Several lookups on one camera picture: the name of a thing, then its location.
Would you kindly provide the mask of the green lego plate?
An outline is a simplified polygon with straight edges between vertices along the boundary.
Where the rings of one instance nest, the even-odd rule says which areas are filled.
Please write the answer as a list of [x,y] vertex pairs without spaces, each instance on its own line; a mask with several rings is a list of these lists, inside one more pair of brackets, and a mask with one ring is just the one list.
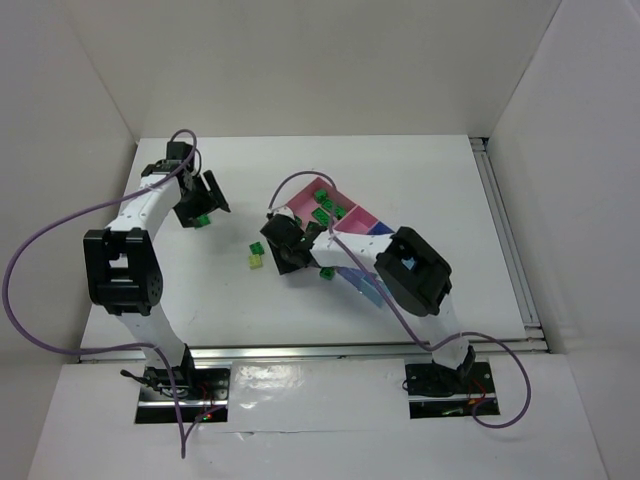
[[318,208],[312,212],[312,217],[321,225],[327,226],[330,216],[322,209]]

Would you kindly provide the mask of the multicolour compartment tray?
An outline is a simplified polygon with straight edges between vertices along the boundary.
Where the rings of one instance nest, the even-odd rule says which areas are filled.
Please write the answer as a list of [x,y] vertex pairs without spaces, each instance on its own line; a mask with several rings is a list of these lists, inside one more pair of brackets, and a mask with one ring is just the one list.
[[[384,235],[391,234],[393,230],[382,223],[378,218],[369,213],[362,206],[358,205],[347,196],[339,193],[326,180],[316,177],[302,190],[296,193],[288,202],[274,210],[275,213],[285,213],[294,218],[303,230],[308,229],[312,223],[319,224],[313,217],[312,212],[318,208],[324,210],[328,215],[330,211],[322,208],[323,202],[318,202],[314,198],[314,193],[319,189],[325,189],[327,199],[334,202],[334,206],[343,207],[347,213],[342,219],[334,219],[334,229],[339,232],[361,235]],[[373,303],[378,308],[383,308],[386,302],[374,287],[373,283],[366,275],[351,263],[334,267],[335,277],[340,276],[349,282],[362,296]]]

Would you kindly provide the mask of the green square lego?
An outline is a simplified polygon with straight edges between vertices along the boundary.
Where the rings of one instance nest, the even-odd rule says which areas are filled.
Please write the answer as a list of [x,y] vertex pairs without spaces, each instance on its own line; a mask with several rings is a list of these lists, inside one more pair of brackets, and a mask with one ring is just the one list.
[[343,207],[337,206],[334,213],[337,219],[342,219],[346,215],[347,211]]

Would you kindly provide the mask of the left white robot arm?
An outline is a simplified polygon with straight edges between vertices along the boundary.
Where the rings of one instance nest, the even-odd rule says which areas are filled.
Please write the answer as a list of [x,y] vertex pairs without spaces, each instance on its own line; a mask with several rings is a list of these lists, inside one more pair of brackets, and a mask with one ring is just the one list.
[[170,213],[183,228],[196,229],[210,213],[231,211],[212,171],[199,170],[198,157],[194,145],[168,141],[165,157],[141,173],[138,195],[108,226],[83,238],[91,301],[143,345],[149,385],[167,385],[170,375],[181,388],[196,383],[190,349],[160,305],[164,283],[153,240]]

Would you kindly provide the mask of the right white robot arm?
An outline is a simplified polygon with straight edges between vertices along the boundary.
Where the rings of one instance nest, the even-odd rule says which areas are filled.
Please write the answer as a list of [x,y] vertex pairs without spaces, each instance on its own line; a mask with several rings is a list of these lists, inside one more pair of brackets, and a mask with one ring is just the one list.
[[415,230],[367,235],[324,226],[303,230],[291,214],[270,213],[260,230],[281,274],[305,268],[357,268],[439,375],[462,383],[475,351],[462,335],[451,300],[449,263]]

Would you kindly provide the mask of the green square lego brick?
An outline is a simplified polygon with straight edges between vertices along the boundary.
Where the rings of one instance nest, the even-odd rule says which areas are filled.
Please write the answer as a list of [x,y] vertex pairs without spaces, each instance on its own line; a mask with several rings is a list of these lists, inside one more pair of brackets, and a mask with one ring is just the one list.
[[264,247],[261,242],[254,242],[249,245],[252,255],[263,255],[265,253]]

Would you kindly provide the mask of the light green lego brick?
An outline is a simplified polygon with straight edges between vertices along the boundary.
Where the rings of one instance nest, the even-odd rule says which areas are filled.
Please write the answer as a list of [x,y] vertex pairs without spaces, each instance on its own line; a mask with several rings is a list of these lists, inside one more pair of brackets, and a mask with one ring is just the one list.
[[248,257],[248,266],[251,270],[263,267],[263,260],[260,254],[252,254]]

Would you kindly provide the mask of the aluminium front rail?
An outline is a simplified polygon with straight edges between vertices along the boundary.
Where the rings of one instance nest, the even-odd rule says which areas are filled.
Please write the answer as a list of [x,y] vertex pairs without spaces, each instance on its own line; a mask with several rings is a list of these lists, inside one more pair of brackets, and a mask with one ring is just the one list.
[[[548,352],[547,342],[541,338],[506,342],[517,353]],[[489,342],[472,342],[479,354],[504,353],[504,350]],[[416,345],[409,344],[365,344],[365,345],[328,345],[328,346],[283,346],[283,347],[247,347],[247,348],[191,348],[196,361],[247,360],[247,359],[299,359],[333,357],[370,357],[370,356],[410,356],[426,354]],[[80,357],[81,362],[127,362],[143,361],[140,351],[119,351],[102,354],[90,354]]]

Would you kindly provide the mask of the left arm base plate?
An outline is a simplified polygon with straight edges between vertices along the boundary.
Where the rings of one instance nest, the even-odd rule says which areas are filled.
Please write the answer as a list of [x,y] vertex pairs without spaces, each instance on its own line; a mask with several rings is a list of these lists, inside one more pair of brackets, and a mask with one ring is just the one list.
[[[185,424],[201,416],[202,423],[226,423],[231,386],[231,366],[197,368],[192,387],[177,383],[177,397]],[[172,390],[168,382],[142,384],[134,422],[139,425],[175,424]]]

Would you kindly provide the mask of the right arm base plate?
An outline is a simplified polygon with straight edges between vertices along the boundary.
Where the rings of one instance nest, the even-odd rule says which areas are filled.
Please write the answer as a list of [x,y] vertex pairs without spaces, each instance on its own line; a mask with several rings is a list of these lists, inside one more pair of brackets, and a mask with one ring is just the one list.
[[433,363],[405,365],[401,385],[408,395],[411,419],[497,416],[500,407],[488,361],[476,362],[462,381],[448,378]]

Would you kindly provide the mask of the aluminium side rail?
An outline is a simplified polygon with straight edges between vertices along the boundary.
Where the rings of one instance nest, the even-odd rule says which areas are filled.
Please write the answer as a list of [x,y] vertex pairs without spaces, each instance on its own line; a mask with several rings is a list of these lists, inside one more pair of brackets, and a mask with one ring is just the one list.
[[525,330],[537,330],[538,334],[528,334],[531,338],[545,339],[542,325],[524,272],[524,267],[511,229],[504,201],[498,186],[490,157],[487,153],[487,139],[482,137],[469,138],[471,150],[475,158],[489,209],[499,238],[503,257],[515,293]]

